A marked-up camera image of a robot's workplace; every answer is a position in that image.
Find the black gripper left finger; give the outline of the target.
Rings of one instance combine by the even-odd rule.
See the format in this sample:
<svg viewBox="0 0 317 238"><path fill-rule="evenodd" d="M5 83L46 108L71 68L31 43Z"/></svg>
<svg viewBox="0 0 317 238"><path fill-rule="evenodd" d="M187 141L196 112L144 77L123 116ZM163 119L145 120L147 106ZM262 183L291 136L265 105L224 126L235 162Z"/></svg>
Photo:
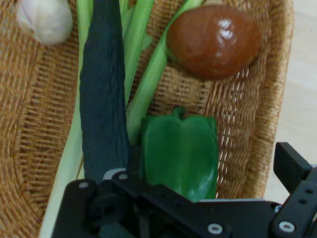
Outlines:
<svg viewBox="0 0 317 238"><path fill-rule="evenodd" d="M95 183L69 183L53 229L55 238L196 238L195 206L140 177L142 153L133 147L126 171Z"/></svg>

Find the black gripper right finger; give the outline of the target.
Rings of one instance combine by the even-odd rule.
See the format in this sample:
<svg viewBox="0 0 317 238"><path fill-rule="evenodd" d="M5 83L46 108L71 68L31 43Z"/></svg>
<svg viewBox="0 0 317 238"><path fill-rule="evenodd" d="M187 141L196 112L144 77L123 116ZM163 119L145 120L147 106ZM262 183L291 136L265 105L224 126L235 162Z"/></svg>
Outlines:
<svg viewBox="0 0 317 238"><path fill-rule="evenodd" d="M289 143L275 146L273 171L290 193L270 223L274 238L317 236L317 169Z"/></svg>

